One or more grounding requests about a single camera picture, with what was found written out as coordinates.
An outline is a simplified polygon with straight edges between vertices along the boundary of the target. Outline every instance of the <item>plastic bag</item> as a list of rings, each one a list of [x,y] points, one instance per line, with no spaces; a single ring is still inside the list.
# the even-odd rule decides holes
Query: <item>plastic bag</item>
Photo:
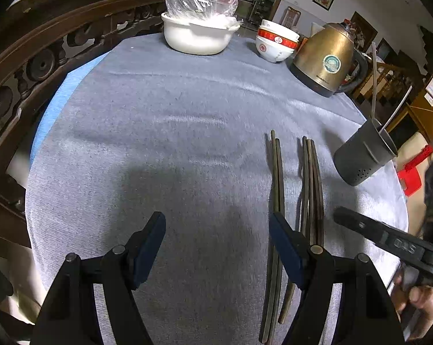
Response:
[[[227,26],[235,22],[232,17],[237,9],[237,0],[165,0],[169,16],[185,19],[190,22],[199,21],[205,25]]]

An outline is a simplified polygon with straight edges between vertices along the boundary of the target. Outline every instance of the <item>table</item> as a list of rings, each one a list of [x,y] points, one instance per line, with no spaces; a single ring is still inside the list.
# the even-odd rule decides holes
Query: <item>table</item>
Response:
[[[66,82],[74,82],[73,75]],[[134,293],[153,341],[256,344],[266,279],[271,129],[282,146],[290,224],[299,214],[306,135],[316,143],[321,169],[326,249],[348,257],[367,253],[388,283],[397,258],[332,221],[341,205],[408,227],[391,162],[357,187],[334,168],[332,154],[364,121],[346,95],[316,94],[285,63],[264,61],[251,39],[235,37],[215,56],[176,52],[162,34],[124,40],[82,79],[37,143],[26,217],[44,285],[50,286],[67,253],[103,255],[159,210],[167,232],[148,281]],[[296,293],[276,343],[291,323]],[[101,295],[97,289],[101,329],[112,344]],[[336,322],[338,287],[332,298],[325,343]]]

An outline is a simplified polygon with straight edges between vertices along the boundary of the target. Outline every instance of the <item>blue cloth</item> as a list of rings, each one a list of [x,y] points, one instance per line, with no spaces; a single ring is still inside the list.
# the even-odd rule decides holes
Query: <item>blue cloth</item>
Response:
[[[66,102],[70,98],[70,96],[75,91],[76,87],[79,83],[86,77],[91,70],[100,63],[100,61],[106,57],[109,52],[102,54],[101,56],[93,59],[90,62],[87,62],[85,65],[77,68],[76,70],[71,71],[63,81],[62,85],[59,87],[54,97],[49,103],[44,115],[39,123],[38,129],[36,131],[36,135],[33,140],[33,145],[31,146],[30,160],[31,163],[34,161],[34,157],[36,157],[36,153],[38,152],[42,142],[45,137],[49,133],[50,129],[55,123],[55,120],[60,115],[63,107],[66,105]]]

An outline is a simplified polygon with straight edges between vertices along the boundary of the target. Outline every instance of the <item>kettle logo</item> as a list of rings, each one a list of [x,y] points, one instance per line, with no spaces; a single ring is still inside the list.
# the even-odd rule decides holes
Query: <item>kettle logo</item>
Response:
[[[341,61],[335,55],[327,55],[323,61],[324,68],[331,74],[336,74],[341,68]]]

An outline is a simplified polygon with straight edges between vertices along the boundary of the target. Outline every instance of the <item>kettle handle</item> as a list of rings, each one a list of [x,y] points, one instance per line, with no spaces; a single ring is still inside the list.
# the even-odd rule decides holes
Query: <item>kettle handle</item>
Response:
[[[340,85],[337,90],[339,92],[349,92],[352,91],[355,87],[357,87],[360,83],[363,82],[363,79],[367,76],[368,72],[368,63],[362,53],[360,53],[356,48],[354,48],[354,54],[352,56],[352,60],[356,60],[359,63],[359,72],[355,76],[354,80],[347,84]]]

